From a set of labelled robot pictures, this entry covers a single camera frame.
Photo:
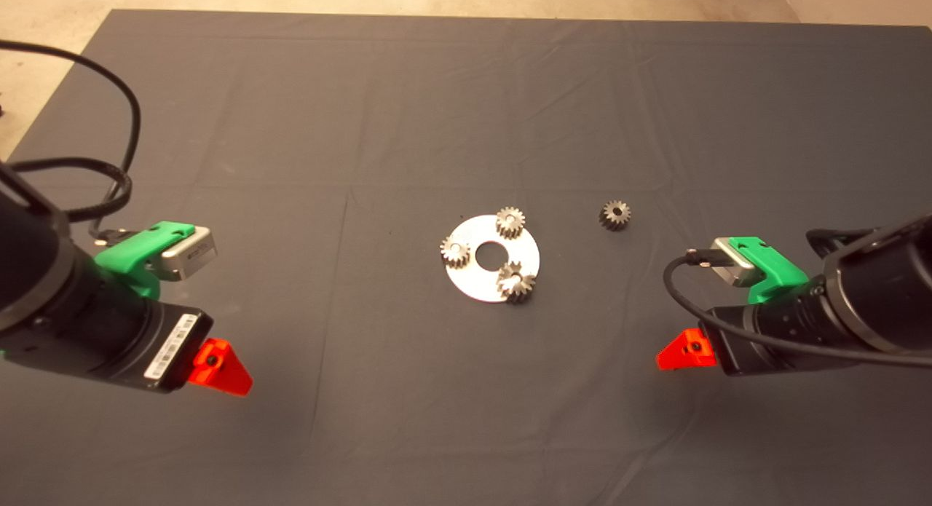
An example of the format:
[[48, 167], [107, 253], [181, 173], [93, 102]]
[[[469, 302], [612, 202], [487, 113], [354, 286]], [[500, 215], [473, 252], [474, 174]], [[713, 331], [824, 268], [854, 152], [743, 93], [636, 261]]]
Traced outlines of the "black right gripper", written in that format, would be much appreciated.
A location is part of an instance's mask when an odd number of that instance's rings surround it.
[[[831, 320], [819, 315], [812, 320], [805, 311], [796, 306], [716, 307], [712, 312], [726, 323], [743, 327], [748, 331], [756, 331], [763, 336], [820, 347], [861, 349], [858, 339], [849, 336]], [[659, 370], [666, 372], [715, 367], [719, 363], [714, 350], [727, 376], [816, 372], [856, 365], [852, 360], [772, 348], [708, 325], [703, 325], [703, 330], [683, 330], [655, 355], [655, 363]]]

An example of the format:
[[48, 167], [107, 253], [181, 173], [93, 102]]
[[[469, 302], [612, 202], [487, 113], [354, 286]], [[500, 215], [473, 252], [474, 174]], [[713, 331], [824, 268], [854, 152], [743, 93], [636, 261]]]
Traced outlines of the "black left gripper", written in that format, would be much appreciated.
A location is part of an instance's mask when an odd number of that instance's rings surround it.
[[195, 307], [91, 303], [73, 317], [41, 317], [2, 331], [2, 357], [43, 372], [157, 393], [179, 390], [191, 374], [191, 384], [245, 397], [253, 377], [232, 344], [206, 340], [212, 326], [213, 318]]

